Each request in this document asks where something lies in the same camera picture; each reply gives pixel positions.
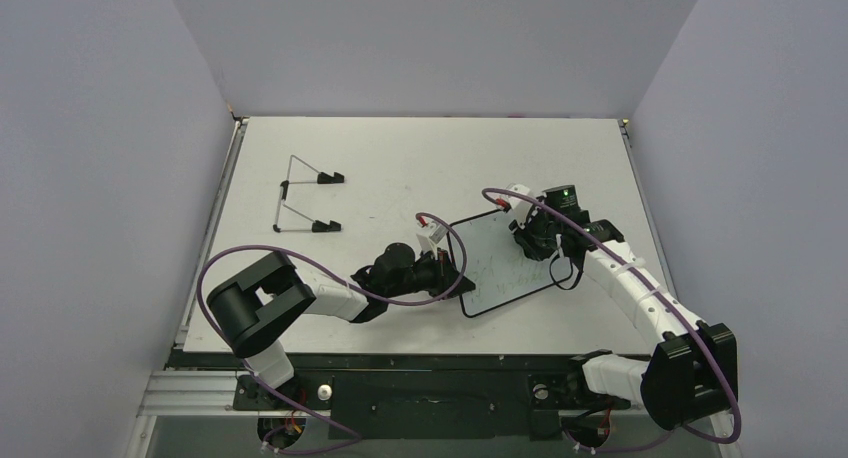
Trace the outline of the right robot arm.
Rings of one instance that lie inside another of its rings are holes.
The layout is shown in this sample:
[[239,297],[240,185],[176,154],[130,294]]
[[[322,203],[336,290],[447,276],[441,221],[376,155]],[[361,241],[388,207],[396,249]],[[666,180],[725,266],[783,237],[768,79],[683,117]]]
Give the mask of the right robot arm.
[[494,201],[510,217],[509,230],[527,258],[569,261],[579,277],[607,294],[653,349],[646,361],[611,351],[577,358],[578,369],[563,380],[572,402],[588,405],[600,395],[627,400],[642,406],[664,430],[690,428],[723,412],[740,418],[735,335],[680,304],[615,225],[594,220],[581,208],[574,186],[536,197],[513,186]]

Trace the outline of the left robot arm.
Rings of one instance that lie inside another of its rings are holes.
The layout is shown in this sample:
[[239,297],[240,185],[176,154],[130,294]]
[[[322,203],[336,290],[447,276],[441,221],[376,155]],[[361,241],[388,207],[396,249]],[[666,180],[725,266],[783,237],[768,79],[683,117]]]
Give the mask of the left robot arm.
[[416,293],[453,298],[475,290],[448,252],[421,253],[392,243],[351,282],[299,270],[290,257],[270,251],[202,299],[233,355],[259,379],[259,394],[272,407],[291,405],[298,394],[295,370],[281,341],[301,316],[317,315],[361,324],[385,313],[391,300]]

